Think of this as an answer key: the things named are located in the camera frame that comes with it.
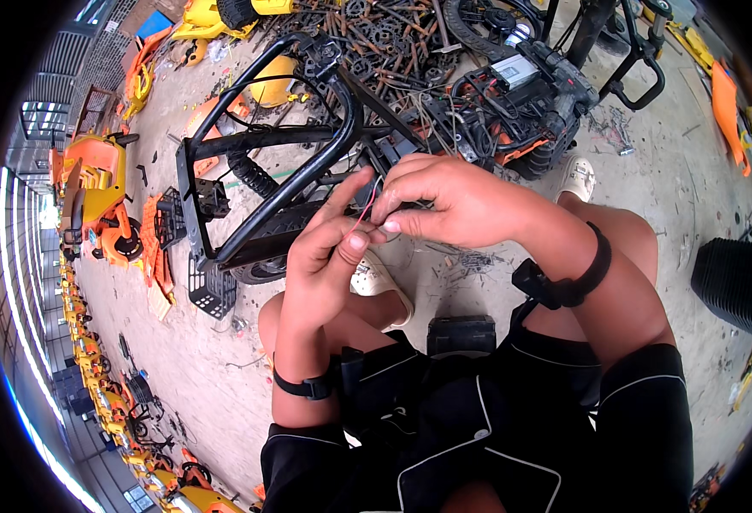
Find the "orange scooter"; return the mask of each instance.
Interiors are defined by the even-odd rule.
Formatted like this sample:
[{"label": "orange scooter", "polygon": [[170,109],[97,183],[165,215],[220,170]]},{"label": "orange scooter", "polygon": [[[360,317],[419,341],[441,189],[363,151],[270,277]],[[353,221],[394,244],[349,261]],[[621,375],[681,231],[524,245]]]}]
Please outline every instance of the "orange scooter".
[{"label": "orange scooter", "polygon": [[136,140],[124,139],[132,136],[139,137],[87,135],[65,147],[63,155],[52,148],[48,160],[55,198],[62,199],[59,231],[63,243],[88,241],[94,257],[124,268],[143,250],[142,226],[124,208],[123,145]]}]

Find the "wheel hub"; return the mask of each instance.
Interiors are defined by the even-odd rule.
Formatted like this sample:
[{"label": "wheel hub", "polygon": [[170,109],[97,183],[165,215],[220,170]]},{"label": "wheel hub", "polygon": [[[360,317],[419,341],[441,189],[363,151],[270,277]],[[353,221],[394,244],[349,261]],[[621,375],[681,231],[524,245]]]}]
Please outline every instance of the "wheel hub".
[{"label": "wheel hub", "polygon": [[510,32],[515,28],[515,18],[500,7],[490,7],[484,11],[484,26],[494,32]]}]

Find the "thin wire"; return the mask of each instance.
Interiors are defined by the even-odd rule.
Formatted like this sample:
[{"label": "thin wire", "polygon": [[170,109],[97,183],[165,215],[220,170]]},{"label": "thin wire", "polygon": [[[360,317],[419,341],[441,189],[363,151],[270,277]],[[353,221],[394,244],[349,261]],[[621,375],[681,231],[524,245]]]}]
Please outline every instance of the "thin wire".
[{"label": "thin wire", "polygon": [[347,236],[349,236],[351,233],[353,233],[354,230],[356,230],[359,227],[362,219],[364,219],[365,213],[368,211],[368,209],[370,208],[370,206],[373,204],[373,201],[376,200],[376,186],[379,184],[379,181],[381,179],[382,179],[382,175],[379,175],[379,178],[377,178],[376,181],[373,182],[373,192],[370,193],[370,201],[362,209],[362,213],[359,214],[359,219],[356,221],[356,224],[353,225],[353,227],[350,229],[350,231],[348,231],[345,234],[345,236],[342,237],[342,239],[347,238]]}]

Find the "coil spring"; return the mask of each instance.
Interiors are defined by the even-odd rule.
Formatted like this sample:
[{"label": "coil spring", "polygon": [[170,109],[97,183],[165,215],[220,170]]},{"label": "coil spring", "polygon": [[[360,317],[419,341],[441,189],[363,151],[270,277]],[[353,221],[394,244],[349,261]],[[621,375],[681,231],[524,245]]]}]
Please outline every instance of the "coil spring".
[{"label": "coil spring", "polygon": [[248,157],[246,152],[229,154],[227,165],[242,183],[262,196],[263,200],[270,198],[273,192],[279,188],[276,180],[272,179],[264,169]]}]

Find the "foot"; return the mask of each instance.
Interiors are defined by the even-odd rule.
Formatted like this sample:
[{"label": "foot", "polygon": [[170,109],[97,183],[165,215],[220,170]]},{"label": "foot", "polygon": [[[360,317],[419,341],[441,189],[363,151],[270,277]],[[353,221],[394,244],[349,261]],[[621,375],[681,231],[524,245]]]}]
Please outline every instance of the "foot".
[{"label": "foot", "polygon": [[356,271],[350,277],[350,286],[353,287],[353,291],[358,295],[380,295],[385,292],[395,292],[405,306],[406,315],[400,318],[397,323],[391,324],[391,328],[402,327],[411,321],[413,317],[413,303],[402,292],[399,285],[393,281],[384,264],[372,251],[367,250],[364,253],[364,257],[356,267]]},{"label": "foot", "polygon": [[573,155],[564,168],[564,179],[562,179],[562,184],[558,188],[554,201],[558,203],[558,198],[562,193],[568,192],[588,203],[590,196],[593,195],[594,186],[595,173],[589,160]]}]

